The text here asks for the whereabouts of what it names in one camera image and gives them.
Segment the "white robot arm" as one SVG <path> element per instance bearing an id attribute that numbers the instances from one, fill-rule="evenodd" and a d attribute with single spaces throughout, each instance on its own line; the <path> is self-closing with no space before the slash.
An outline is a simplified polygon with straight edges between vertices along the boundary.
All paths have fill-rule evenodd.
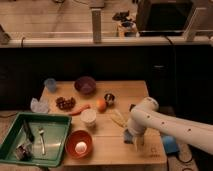
<path id="1" fill-rule="evenodd" d="M 143 136 L 147 128 L 153 128 L 213 155 L 213 125 L 168 116 L 158 109 L 159 104 L 152 97 L 145 97 L 134 106 L 127 121 L 130 134 Z"/>

